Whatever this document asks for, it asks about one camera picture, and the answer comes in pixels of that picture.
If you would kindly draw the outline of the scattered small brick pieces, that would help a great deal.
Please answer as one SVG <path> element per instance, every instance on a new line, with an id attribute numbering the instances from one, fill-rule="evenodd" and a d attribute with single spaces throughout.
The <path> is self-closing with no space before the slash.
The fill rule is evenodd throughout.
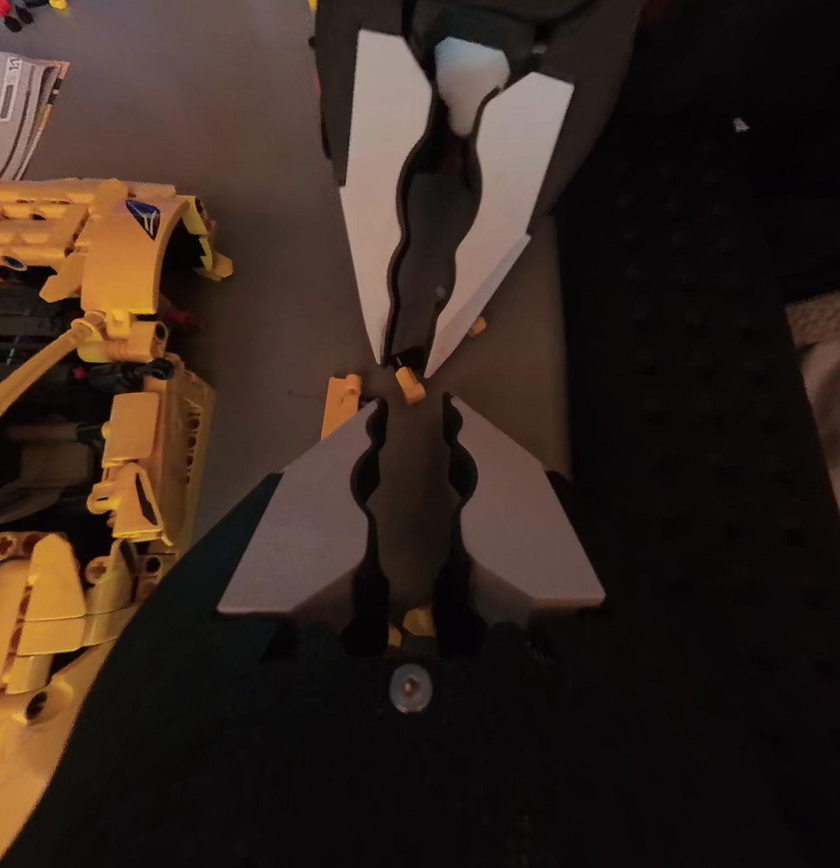
<path id="1" fill-rule="evenodd" d="M 35 23 L 35 11 L 50 7 L 58 11 L 68 9 L 67 1 L 0 1 L 0 29 L 19 33 Z"/>

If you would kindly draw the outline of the yellow brick beam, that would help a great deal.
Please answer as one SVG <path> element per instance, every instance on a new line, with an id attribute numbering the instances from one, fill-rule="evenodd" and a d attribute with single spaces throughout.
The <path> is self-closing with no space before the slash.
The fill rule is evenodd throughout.
<path id="1" fill-rule="evenodd" d="M 345 377 L 330 377 L 327 385 L 321 440 L 349 421 L 359 412 L 363 380 L 359 374 Z"/>

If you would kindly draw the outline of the black perforated mat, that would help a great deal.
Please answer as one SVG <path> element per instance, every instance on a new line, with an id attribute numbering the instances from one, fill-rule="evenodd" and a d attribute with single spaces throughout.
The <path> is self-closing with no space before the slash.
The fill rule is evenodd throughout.
<path id="1" fill-rule="evenodd" d="M 840 516 L 785 302 L 840 288 L 840 2 L 659 2 L 556 210 L 607 600 L 550 630 L 577 866 L 840 866 Z"/>

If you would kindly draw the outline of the small yellow brick connector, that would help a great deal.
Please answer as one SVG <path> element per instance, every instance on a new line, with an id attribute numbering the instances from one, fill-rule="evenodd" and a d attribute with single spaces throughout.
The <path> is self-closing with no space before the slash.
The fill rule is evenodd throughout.
<path id="1" fill-rule="evenodd" d="M 391 366 L 396 383 L 408 406 L 414 406 L 426 398 L 422 378 L 424 360 L 419 348 L 410 348 L 392 354 Z"/>
<path id="2" fill-rule="evenodd" d="M 429 603 L 408 610 L 400 623 L 390 622 L 387 629 L 387 646 L 392 648 L 402 647 L 405 642 L 435 638 L 433 608 Z"/>

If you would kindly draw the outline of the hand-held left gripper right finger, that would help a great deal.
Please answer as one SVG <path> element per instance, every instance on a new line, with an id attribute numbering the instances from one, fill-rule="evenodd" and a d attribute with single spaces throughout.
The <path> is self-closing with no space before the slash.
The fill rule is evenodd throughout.
<path id="1" fill-rule="evenodd" d="M 531 630 L 607 597 L 562 500 L 566 482 L 511 436 L 446 393 L 443 438 L 457 497 L 434 584 L 442 656 L 474 656 L 500 624 Z"/>

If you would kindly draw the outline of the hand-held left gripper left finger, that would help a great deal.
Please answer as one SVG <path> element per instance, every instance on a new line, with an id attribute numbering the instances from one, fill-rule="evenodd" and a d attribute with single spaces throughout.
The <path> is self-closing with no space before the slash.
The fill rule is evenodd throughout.
<path id="1" fill-rule="evenodd" d="M 220 615 L 326 624 L 350 655 L 385 653 L 390 582 L 369 500 L 388 416 L 386 401 L 371 400 L 278 474 Z"/>

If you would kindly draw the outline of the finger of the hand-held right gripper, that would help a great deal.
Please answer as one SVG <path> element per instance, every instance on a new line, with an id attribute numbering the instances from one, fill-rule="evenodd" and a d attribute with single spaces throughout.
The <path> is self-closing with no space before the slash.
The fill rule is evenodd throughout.
<path id="1" fill-rule="evenodd" d="M 575 85 L 529 73 L 482 106 L 473 140 L 477 213 L 455 254 L 455 278 L 436 318 L 425 378 L 458 348 L 531 239 L 530 224 Z"/>
<path id="2" fill-rule="evenodd" d="M 405 180 L 433 118 L 435 92 L 403 37 L 361 28 L 340 202 L 374 360 L 385 365 L 407 240 Z"/>

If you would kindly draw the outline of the yellow toy brick car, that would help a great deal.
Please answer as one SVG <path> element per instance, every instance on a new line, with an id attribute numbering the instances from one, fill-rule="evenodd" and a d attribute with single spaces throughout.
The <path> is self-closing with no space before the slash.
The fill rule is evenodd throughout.
<path id="1" fill-rule="evenodd" d="M 0 179 L 0 861 L 189 547 L 215 393 L 162 285 L 229 277 L 214 233 L 170 185 Z"/>

